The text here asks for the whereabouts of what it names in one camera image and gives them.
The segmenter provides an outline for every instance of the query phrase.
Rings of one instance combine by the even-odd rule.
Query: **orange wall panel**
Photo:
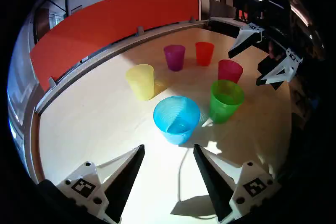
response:
[[[35,74],[46,91],[77,62],[144,29],[198,19],[198,0],[104,0],[67,17],[30,52]]]

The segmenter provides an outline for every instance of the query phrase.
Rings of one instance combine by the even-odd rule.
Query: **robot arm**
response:
[[[221,224],[253,211],[281,187],[253,161],[240,167],[198,144],[194,156]]]
[[[97,220],[95,216],[117,224],[121,222],[143,158],[144,145],[140,145],[99,166],[84,162],[56,187],[48,180],[39,183],[38,187],[68,211],[79,212],[88,222]]]
[[[272,84],[287,81],[290,82],[296,74],[299,64],[303,58],[299,57],[292,49],[292,46],[281,36],[280,31],[273,31],[271,28],[262,28],[254,23],[249,23],[239,30],[239,35],[232,48],[228,52],[229,58],[233,58],[254,43],[263,39],[272,40],[285,52],[286,57],[281,59],[272,69],[266,72],[258,67],[262,75],[257,79],[256,85]]]

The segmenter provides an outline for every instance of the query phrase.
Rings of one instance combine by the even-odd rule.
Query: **table surface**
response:
[[[215,45],[208,67],[196,65],[198,41]],[[244,69],[238,82],[244,103],[225,124],[204,123],[218,61],[228,58],[233,43],[226,35],[187,29],[129,49],[85,74],[41,115],[39,150],[46,179],[58,184],[85,161],[99,165],[144,144],[146,154],[122,223],[216,223],[193,144],[238,164],[254,160],[276,173],[285,161],[291,132],[288,83],[277,91],[255,85],[257,65],[267,56],[255,47],[233,58]],[[167,68],[163,47],[170,44],[186,47],[180,72]],[[137,100],[124,77],[137,64],[154,67],[156,96],[151,100]],[[168,143],[152,118],[155,106],[174,95],[191,98],[201,110],[199,125],[183,146]]]

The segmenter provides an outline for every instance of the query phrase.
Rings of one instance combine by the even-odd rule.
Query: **cup rim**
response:
[[[223,102],[221,102],[220,100],[218,100],[217,97],[213,94],[213,85],[214,85],[215,83],[219,82],[219,81],[221,81],[221,82],[232,82],[235,86],[237,86],[237,87],[241,90],[241,92],[242,92],[242,94],[243,94],[243,97],[242,97],[242,99],[241,99],[241,102],[239,102],[238,104],[235,104],[235,105],[231,105],[231,104],[223,103]],[[227,106],[238,106],[238,105],[241,105],[241,104],[244,102],[244,100],[245,100],[245,94],[244,94],[243,89],[242,89],[237,83],[234,83],[233,81],[230,81],[230,80],[227,80],[227,79],[219,79],[219,80],[213,82],[213,84],[211,85],[211,91],[210,91],[210,92],[211,92],[211,96],[213,96],[213,97],[215,98],[216,101],[220,102],[221,104],[227,105]]]
[[[234,65],[239,66],[239,68],[241,69],[241,72],[242,72],[242,73],[244,72],[243,67],[242,67],[238,62],[235,62],[235,61],[233,61],[233,60],[229,60],[229,59],[221,59],[221,60],[218,61],[218,67],[219,67],[219,63],[220,63],[220,62],[233,62]]]
[[[167,49],[169,49],[170,47],[174,47],[175,49],[179,49],[179,50],[186,50],[186,47],[184,45],[166,45],[164,48],[163,48],[163,51],[166,52]]]
[[[169,98],[177,98],[177,97],[181,97],[181,98],[188,99],[188,100],[192,101],[192,102],[197,106],[197,108],[198,108],[198,121],[197,121],[197,123],[195,124],[195,126],[194,126],[192,129],[188,130],[188,131],[185,131],[185,132],[182,132],[182,133],[168,133],[168,132],[166,132],[166,131],[163,131],[163,130],[156,124],[155,119],[154,119],[154,114],[155,114],[155,110],[156,110],[156,108],[158,107],[158,105],[159,105],[161,102],[163,102],[164,100],[169,99]],[[163,100],[161,100],[161,101],[155,106],[154,111],[153,111],[153,121],[154,121],[154,124],[156,125],[156,127],[157,127],[160,131],[162,131],[163,133],[167,133],[167,134],[170,134],[170,135],[182,135],[182,134],[185,134],[185,133],[187,133],[187,132],[189,132],[189,131],[191,131],[191,130],[194,130],[194,129],[196,128],[197,124],[198,124],[199,121],[200,121],[200,117],[201,117],[201,112],[200,112],[200,108],[199,108],[199,106],[197,105],[197,103],[194,102],[192,99],[190,99],[190,98],[188,98],[188,97],[180,96],[180,95],[177,95],[177,96],[170,96],[170,97],[164,98]]]
[[[195,45],[199,45],[199,44],[206,44],[206,45],[211,45],[212,47],[215,47],[215,45],[213,43],[210,42],[206,42],[206,41],[198,41],[195,43]]]
[[[149,67],[150,70],[151,70],[152,72],[154,72],[154,67],[153,67],[153,66],[148,65],[148,64],[139,64],[139,65],[136,65],[136,66],[131,67],[130,69],[128,69],[128,70],[126,71],[126,73],[125,73],[126,78],[127,78],[127,76],[129,75],[129,73],[132,72],[132,70],[134,70],[134,69],[137,68],[138,66],[150,66],[150,67]]]

